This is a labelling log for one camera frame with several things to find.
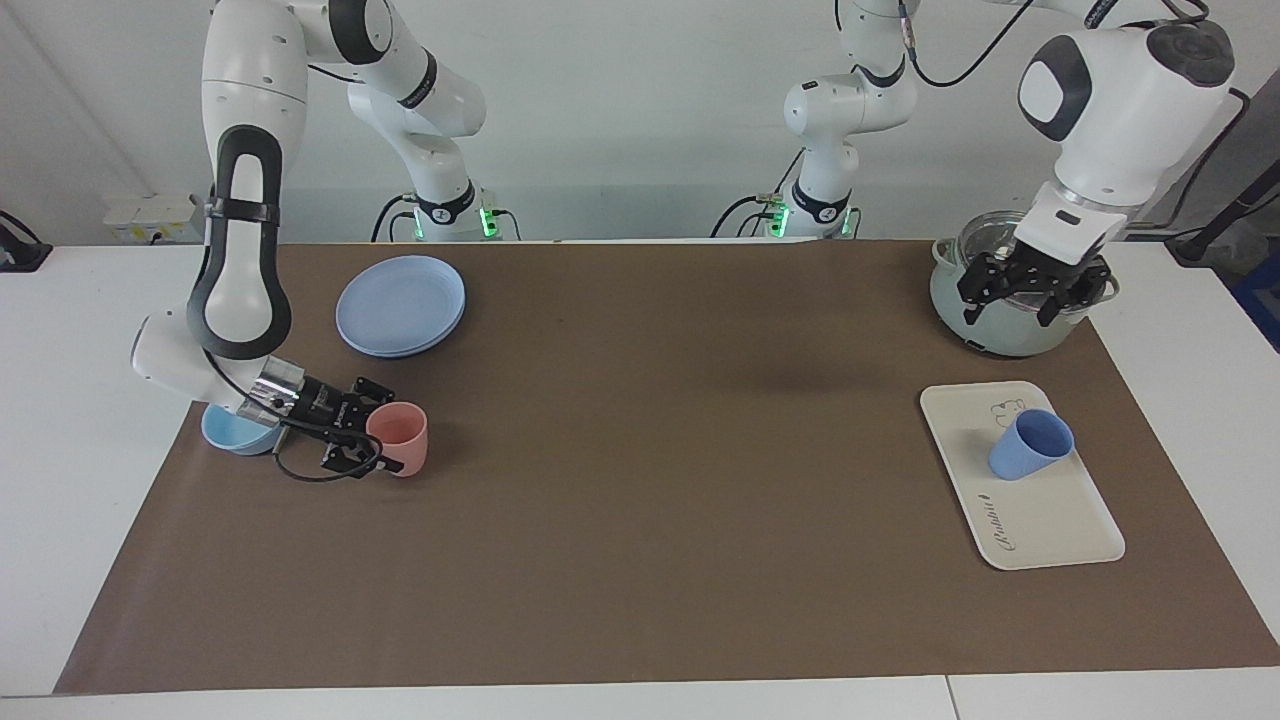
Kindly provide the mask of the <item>pink plastic cup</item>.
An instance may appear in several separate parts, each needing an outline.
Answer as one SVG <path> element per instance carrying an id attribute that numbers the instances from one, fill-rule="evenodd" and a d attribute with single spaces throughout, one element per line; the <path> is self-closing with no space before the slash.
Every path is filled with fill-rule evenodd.
<path id="1" fill-rule="evenodd" d="M 429 420 L 416 404 L 390 402 L 370 413 L 366 432 L 381 442 L 381 456 L 399 462 L 396 477 L 417 475 L 428 459 Z"/>

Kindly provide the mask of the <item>blue ribbed plastic cup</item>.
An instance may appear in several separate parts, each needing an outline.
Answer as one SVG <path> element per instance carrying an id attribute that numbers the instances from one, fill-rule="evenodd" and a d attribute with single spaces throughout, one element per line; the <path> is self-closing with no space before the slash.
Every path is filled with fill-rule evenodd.
<path id="1" fill-rule="evenodd" d="M 1000 436 L 988 466 L 1000 479 L 1019 480 L 1064 460 L 1074 448 L 1070 425 L 1056 413 L 1033 407 L 1018 414 Z"/>

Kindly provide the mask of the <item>cream rectangular rabbit tray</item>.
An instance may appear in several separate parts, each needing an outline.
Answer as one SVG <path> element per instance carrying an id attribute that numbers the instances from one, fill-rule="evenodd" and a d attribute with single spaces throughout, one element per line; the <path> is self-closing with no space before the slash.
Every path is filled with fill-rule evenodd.
<path id="1" fill-rule="evenodd" d="M 919 400 L 925 423 L 979 555 L 998 570 L 1112 562 L 1126 542 L 1078 451 L 1018 479 L 989 466 L 1027 411 L 1053 413 L 1027 380 L 932 386 Z"/>

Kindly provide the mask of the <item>pale green cooking pot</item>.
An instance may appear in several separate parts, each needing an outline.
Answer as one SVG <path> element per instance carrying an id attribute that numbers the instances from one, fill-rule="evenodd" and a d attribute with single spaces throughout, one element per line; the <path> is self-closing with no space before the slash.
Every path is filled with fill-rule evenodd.
<path id="1" fill-rule="evenodd" d="M 1089 302 L 1061 311 L 1050 325 L 1039 324 L 1038 311 L 1043 293 L 1019 293 L 986 306 L 969 324 L 964 313 L 969 309 L 961 300 L 957 283 L 972 256 L 974 246 L 960 238 L 938 240 L 932 246 L 934 269 L 931 275 L 931 300 L 940 319 L 961 341 L 980 351 L 1005 357 L 1030 357 L 1059 347 L 1068 336 L 1089 315 Z"/>

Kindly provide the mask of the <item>glass pot lid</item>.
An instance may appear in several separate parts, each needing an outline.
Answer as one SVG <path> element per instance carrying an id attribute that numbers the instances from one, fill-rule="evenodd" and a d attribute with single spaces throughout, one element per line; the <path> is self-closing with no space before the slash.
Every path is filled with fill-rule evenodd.
<path id="1" fill-rule="evenodd" d="M 972 258 L 984 251 L 1011 252 L 1014 250 L 1034 250 L 1029 243 L 1023 242 L 1015 237 L 1015 231 L 1018 229 L 1023 218 L 1024 214 L 1021 211 L 986 213 L 970 220 L 963 229 L 959 238 L 974 246 L 973 249 L 969 249 L 966 251 Z M 1092 252 L 1087 255 L 1085 261 L 1093 258 L 1094 255 L 1100 254 Z M 1094 302 L 1094 305 L 1110 300 L 1117 292 L 1119 292 L 1119 283 L 1114 277 L 1112 283 L 1107 287 L 1105 295 L 1100 297 L 1098 301 Z M 1064 310 L 1084 305 L 1087 304 L 1068 304 L 1068 306 Z"/>

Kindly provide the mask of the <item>lavender blue round plate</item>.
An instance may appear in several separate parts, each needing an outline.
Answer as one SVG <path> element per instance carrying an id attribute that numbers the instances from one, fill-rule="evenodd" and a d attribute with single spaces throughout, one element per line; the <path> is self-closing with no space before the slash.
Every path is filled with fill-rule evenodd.
<path id="1" fill-rule="evenodd" d="M 372 357 L 407 357 L 443 342 L 466 309 L 460 272 L 438 258 L 404 255 L 358 273 L 340 292 L 335 328 Z"/>

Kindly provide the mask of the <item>light blue small bowl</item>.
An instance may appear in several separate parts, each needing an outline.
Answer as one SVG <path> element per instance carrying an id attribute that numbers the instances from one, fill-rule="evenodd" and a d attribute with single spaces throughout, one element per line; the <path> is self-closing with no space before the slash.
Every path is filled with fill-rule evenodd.
<path id="1" fill-rule="evenodd" d="M 265 427 L 228 413 L 218 405 L 209 405 L 201 416 L 200 429 L 214 448 L 244 457 L 269 454 L 279 441 L 283 425 Z"/>

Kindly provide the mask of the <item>black stand leg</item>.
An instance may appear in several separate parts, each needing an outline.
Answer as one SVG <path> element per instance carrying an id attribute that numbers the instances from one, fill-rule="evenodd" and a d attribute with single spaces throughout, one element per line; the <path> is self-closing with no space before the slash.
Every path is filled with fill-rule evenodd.
<path id="1" fill-rule="evenodd" d="M 1175 233 L 1165 241 L 1165 249 L 1180 266 L 1207 268 L 1210 263 L 1204 260 L 1204 256 L 1210 246 L 1240 219 L 1266 209 L 1276 199 L 1280 199 L 1279 186 L 1280 158 L 1206 225 Z"/>

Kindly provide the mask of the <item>blue crate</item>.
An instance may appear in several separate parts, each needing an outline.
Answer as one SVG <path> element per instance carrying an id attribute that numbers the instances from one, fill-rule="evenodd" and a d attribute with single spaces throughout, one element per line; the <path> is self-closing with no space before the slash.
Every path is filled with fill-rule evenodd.
<path id="1" fill-rule="evenodd" d="M 1280 250 L 1230 287 L 1230 295 L 1280 354 Z"/>

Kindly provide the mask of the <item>white power strip box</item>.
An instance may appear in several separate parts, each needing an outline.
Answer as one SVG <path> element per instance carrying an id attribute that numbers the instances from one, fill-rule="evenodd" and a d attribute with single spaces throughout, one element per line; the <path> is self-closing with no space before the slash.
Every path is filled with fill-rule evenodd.
<path id="1" fill-rule="evenodd" d="M 205 213 L 193 195 L 106 196 L 102 225 L 118 243 L 205 242 Z"/>

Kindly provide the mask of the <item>brown table mat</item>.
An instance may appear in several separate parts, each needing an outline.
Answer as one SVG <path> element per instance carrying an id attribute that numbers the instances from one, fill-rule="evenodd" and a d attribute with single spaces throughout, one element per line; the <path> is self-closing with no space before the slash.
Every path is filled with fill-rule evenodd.
<path id="1" fill-rule="evenodd" d="M 422 406 L 425 468 L 301 483 L 191 410 L 56 692 L 1280 665 L 1094 329 L 975 354 L 923 242 L 435 245 L 463 319 L 379 363 L 335 304 L 408 252 L 282 249 L 282 355 Z M 979 556 L 919 397 L 993 380 L 1076 432 L 1120 560 Z"/>

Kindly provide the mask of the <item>black clamp mount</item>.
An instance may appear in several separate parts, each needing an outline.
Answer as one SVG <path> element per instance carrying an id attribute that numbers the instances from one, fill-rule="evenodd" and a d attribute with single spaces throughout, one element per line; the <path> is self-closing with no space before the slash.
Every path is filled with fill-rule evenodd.
<path id="1" fill-rule="evenodd" d="M 36 272 L 52 250 L 23 220 L 0 209 L 0 273 Z"/>

